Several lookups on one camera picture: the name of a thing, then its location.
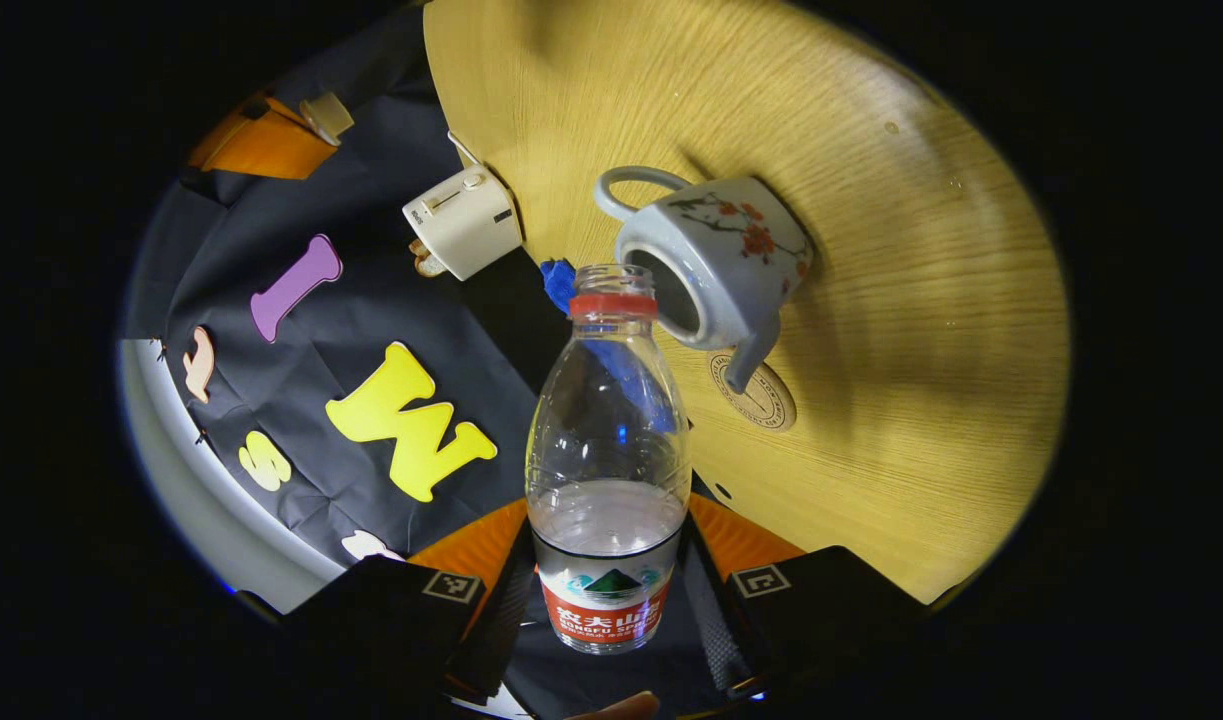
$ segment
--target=blue cloth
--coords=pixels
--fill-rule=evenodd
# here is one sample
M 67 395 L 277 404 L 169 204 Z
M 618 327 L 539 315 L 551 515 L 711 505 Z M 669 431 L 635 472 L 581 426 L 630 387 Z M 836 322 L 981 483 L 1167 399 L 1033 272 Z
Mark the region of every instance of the blue cloth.
M 571 299 L 575 297 L 575 268 L 566 260 L 545 260 L 539 264 L 539 274 L 544 277 L 544 295 L 559 310 L 570 315 Z M 652 430 L 657 433 L 676 430 L 674 416 L 669 406 L 663 402 L 665 399 L 660 395 L 660 388 L 638 372 L 638 359 L 629 347 L 619 342 L 598 341 L 585 342 L 585 347 L 588 347 L 607 373 L 620 383 L 624 396 L 642 411 Z

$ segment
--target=round wooden tabletop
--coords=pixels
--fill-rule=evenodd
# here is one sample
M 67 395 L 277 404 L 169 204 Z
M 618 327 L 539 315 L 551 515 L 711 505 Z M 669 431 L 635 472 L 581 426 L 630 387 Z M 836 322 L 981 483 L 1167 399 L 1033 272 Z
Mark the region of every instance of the round wooden tabletop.
M 726 505 L 922 601 L 989 559 L 1053 455 L 1068 308 L 1040 209 L 944 97 L 788 4 L 434 0 L 424 32 L 446 121 L 510 186 L 537 263 L 612 259 L 592 191 L 616 165 L 762 178 L 813 237 L 767 359 L 788 430 L 656 335 Z

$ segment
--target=finger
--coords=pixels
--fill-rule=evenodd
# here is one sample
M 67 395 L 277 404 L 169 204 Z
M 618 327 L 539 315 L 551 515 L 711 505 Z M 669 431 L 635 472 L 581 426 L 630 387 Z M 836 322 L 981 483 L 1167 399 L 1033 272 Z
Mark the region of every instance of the finger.
M 642 691 L 615 703 L 615 705 L 567 718 L 567 720 L 651 720 L 658 710 L 660 710 L 660 698 L 657 698 L 651 691 Z

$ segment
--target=black background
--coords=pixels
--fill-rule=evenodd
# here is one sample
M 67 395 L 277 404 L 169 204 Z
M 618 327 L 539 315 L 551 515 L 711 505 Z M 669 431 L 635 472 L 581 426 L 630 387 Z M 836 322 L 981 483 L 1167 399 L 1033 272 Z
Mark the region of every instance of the black background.
M 945 703 L 970 716 L 1223 708 L 1223 564 L 1210 571 L 1223 553 L 1210 512 L 1223 506 L 1210 460 L 1223 418 L 1183 419 L 1222 375 L 1206 366 L 1178 392 L 1164 367 L 1210 354 L 1188 307 L 1223 286 L 1175 282 L 1184 251 L 1223 240 L 1222 200 L 1207 192 L 1222 181 L 1203 169 L 1223 164 L 1222 15 L 807 5 L 939 86 L 1031 183 L 1076 332 L 1065 443 L 1010 546 L 931 631 L 911 674 L 848 696 L 821 688 L 818 703 Z M 0 251 L 18 259 L 0 266 L 0 491 L 11 496 L 0 500 L 0 715 L 49 700 L 81 716 L 303 715 L 327 703 L 338 716 L 382 714 L 367 697 L 349 707 L 345 688 L 287 687 L 258 621 L 176 542 L 119 430 L 113 337 L 139 231 L 192 143 L 383 10 L 0 4 Z M 1183 351 L 1164 342 L 1177 336 Z M 534 364 L 514 345 L 501 347 Z

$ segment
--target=teapot spout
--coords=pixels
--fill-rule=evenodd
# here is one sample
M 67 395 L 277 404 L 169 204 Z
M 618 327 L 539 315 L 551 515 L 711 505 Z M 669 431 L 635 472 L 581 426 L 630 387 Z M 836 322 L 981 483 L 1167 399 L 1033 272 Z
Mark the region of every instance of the teapot spout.
M 753 377 L 758 366 L 762 366 L 762 361 L 767 359 L 767 354 L 770 354 L 770 348 L 775 347 L 777 340 L 780 340 L 780 313 L 772 314 L 762 324 L 762 328 L 735 346 L 731 363 L 726 366 L 726 373 L 722 378 L 731 392 L 744 395 L 744 389 L 748 386 L 748 379 Z

